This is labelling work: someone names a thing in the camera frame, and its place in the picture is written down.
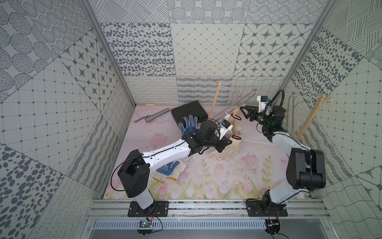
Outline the grey metal cylinder tool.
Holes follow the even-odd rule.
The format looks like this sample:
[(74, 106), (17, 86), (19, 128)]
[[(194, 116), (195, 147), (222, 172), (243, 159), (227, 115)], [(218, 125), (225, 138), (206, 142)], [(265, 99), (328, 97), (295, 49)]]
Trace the grey metal cylinder tool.
[(161, 110), (161, 111), (159, 111), (159, 112), (157, 112), (157, 113), (154, 113), (154, 114), (151, 114), (151, 115), (147, 115), (147, 116), (141, 117), (141, 118), (135, 120), (134, 122), (137, 123), (137, 122), (139, 122), (139, 121), (141, 121), (141, 120), (145, 120), (146, 122), (151, 122), (151, 121), (153, 121), (154, 119), (158, 118), (159, 116), (161, 116), (161, 115), (163, 115), (163, 114), (165, 114), (165, 113), (167, 113), (167, 112), (169, 112), (169, 111), (170, 111), (170, 109), (169, 109), (169, 108), (166, 108), (166, 109)]

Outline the blue dotted glove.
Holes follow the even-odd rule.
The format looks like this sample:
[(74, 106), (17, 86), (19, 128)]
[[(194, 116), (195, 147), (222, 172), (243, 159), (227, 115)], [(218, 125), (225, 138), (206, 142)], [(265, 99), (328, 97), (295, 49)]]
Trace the blue dotted glove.
[(156, 170), (153, 179), (164, 183), (167, 179), (177, 181), (179, 175), (186, 169), (186, 164), (181, 161), (173, 161)]
[(183, 117), (185, 124), (182, 122), (178, 123), (178, 127), (182, 135), (187, 135), (194, 132), (197, 129), (198, 116), (189, 115), (188, 117)]

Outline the wooden drying rack frame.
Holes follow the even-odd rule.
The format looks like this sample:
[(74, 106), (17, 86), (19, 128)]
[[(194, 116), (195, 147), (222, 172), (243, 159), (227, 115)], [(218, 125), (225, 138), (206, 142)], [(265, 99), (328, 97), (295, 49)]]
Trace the wooden drying rack frame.
[[(224, 110), (214, 114), (213, 111), (214, 111), (214, 108), (215, 108), (215, 105), (216, 105), (216, 102), (217, 102), (217, 98), (218, 98), (219, 92), (221, 90), (221, 85), (222, 85), (221, 82), (217, 81), (216, 79), (214, 81), (215, 81), (215, 84), (217, 86), (217, 89), (216, 89), (216, 93), (215, 93), (214, 101), (213, 101), (213, 104), (212, 104), (212, 107), (211, 107), (211, 110), (210, 110), (209, 117), (219, 118), (219, 116), (221, 114), (223, 114), (223, 113), (232, 113), (234, 111), (235, 107), (243, 106), (243, 105), (246, 104), (243, 101), (243, 99), (248, 98), (248, 100), (250, 100), (254, 96), (265, 95), (265, 94), (246, 94), (246, 95), (242, 96), (240, 99), (238, 99), (236, 102), (234, 102), (231, 105), (229, 105)], [(314, 118), (316, 117), (317, 113), (320, 111), (320, 109), (321, 109), (321, 107), (322, 107), (324, 102), (326, 102), (326, 101), (321, 100), (321, 99), (317, 99), (314, 107), (310, 111), (308, 117), (306, 118), (305, 122), (301, 126), (300, 131), (298, 132), (298, 134), (296, 136), (297, 140), (300, 140), (302, 138), (302, 136), (305, 134), (305, 132), (307, 131), (307, 129), (309, 128), (309, 126), (313, 122)]]

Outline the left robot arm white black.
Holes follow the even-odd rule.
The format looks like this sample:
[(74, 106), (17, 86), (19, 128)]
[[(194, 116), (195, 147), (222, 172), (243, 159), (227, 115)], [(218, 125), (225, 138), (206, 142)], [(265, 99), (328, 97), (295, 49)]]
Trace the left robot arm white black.
[(144, 153), (132, 151), (113, 173), (117, 174), (128, 198), (134, 199), (141, 210), (152, 210), (156, 202), (148, 189), (150, 174), (173, 161), (203, 154), (204, 148), (213, 147), (217, 152), (223, 152), (232, 144), (232, 140), (225, 136), (232, 128), (226, 119), (221, 122), (206, 119), (199, 128), (186, 129), (181, 139), (170, 145)]

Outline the small black module right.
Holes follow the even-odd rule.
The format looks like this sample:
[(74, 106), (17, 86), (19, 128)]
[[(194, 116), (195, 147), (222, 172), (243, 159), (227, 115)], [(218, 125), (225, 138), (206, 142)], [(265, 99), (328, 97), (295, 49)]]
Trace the small black module right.
[(269, 219), (265, 221), (266, 229), (265, 232), (271, 236), (276, 236), (280, 231), (280, 221), (276, 219)]

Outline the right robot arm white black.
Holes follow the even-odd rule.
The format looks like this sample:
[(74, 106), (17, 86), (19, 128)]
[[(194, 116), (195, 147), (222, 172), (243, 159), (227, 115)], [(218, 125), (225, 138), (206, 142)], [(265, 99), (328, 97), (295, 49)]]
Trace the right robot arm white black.
[(262, 196), (263, 207), (283, 205), (301, 192), (311, 192), (326, 186), (325, 159), (322, 151), (311, 149), (290, 136), (282, 127), (286, 110), (284, 90), (272, 99), (259, 96), (258, 106), (240, 107), (244, 117), (262, 126), (261, 133), (288, 156), (286, 180)]

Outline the blue dotted glove far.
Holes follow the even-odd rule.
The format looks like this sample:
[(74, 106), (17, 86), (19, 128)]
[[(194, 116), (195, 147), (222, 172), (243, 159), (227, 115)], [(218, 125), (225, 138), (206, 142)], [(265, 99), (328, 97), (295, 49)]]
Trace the blue dotted glove far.
[(197, 129), (198, 116), (189, 115), (188, 117), (183, 117), (185, 124), (182, 122), (178, 123), (178, 127), (182, 135), (187, 135), (194, 132)]

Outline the blue dotted glove near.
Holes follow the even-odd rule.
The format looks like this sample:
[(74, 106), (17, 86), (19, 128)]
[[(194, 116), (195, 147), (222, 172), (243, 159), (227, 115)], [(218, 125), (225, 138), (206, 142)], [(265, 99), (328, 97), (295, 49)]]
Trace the blue dotted glove near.
[(153, 179), (164, 183), (167, 179), (177, 181), (179, 175), (186, 169), (186, 164), (181, 161), (173, 161), (156, 170)]

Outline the grey clip hanger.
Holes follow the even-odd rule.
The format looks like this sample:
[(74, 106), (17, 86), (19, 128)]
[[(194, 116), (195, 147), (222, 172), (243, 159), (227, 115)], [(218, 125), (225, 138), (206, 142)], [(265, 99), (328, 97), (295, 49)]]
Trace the grey clip hanger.
[[(261, 95), (261, 96), (268, 96), (270, 102), (268, 102), (267, 105), (267, 119), (264, 124), (259, 124), (256, 122), (258, 125), (261, 126), (261, 129), (259, 130), (260, 133), (264, 135), (271, 135), (275, 134), (277, 131), (284, 131), (287, 132), (287, 128), (285, 127), (286, 123), (286, 106), (285, 106), (285, 99), (286, 96), (284, 95), (285, 91), (283, 89), (278, 90), (276, 97), (273, 94), (272, 96), (267, 95)], [(257, 102), (257, 96), (254, 96), (250, 100), (248, 98), (243, 99), (243, 101), (246, 103), (244, 106), (251, 106), (252, 108), (258, 107), (258, 102)]]

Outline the white clothes peg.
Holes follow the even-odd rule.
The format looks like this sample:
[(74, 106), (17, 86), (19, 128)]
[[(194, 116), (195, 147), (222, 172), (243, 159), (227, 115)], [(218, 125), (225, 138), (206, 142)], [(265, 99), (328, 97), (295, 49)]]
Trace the white clothes peg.
[(225, 113), (224, 119), (230, 121), (231, 115), (229, 113)]

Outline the beige knit gloves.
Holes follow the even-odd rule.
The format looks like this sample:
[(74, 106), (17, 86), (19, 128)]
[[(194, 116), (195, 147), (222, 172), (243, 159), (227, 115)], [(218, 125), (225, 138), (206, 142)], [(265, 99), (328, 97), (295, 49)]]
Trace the beige knit gloves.
[(214, 150), (210, 153), (210, 156), (213, 160), (216, 161), (230, 161), (230, 159), (236, 155), (238, 155), (240, 143), (242, 138), (236, 135), (233, 135), (231, 138), (232, 144), (228, 145), (221, 153), (217, 150)]

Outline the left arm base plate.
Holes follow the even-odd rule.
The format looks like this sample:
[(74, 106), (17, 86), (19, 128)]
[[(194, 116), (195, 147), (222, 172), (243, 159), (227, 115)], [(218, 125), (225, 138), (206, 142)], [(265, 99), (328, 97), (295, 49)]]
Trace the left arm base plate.
[(128, 217), (167, 217), (169, 201), (154, 201), (146, 209), (142, 209), (136, 201), (130, 203)]

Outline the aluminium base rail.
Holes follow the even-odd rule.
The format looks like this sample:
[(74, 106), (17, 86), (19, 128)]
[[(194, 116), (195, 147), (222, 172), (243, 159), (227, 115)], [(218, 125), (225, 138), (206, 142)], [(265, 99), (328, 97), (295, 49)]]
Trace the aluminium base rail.
[[(254, 215), (265, 219), (260, 210), (253, 209), (256, 202), (250, 200), (169, 200), (166, 219), (236, 219)], [(129, 216), (131, 200), (93, 200), (85, 213), (85, 219), (124, 219)], [(297, 199), (286, 202), (288, 213), (282, 219), (329, 219), (322, 200)]]

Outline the black flat pad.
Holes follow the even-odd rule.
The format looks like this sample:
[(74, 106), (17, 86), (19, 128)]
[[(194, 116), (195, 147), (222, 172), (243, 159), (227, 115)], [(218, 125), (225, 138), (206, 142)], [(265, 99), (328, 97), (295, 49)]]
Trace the black flat pad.
[(189, 115), (197, 116), (198, 123), (206, 120), (208, 118), (207, 112), (204, 110), (202, 105), (198, 101), (193, 101), (179, 107), (171, 109), (171, 114), (173, 119), (177, 124), (182, 123), (183, 126), (186, 126), (186, 121), (184, 117), (189, 118)]

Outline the orange clothes peg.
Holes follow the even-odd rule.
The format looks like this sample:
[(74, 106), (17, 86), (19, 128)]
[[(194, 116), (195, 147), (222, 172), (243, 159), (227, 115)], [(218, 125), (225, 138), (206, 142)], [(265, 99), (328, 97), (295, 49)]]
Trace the orange clothes peg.
[(232, 115), (235, 117), (240, 109), (238, 107), (235, 107)]

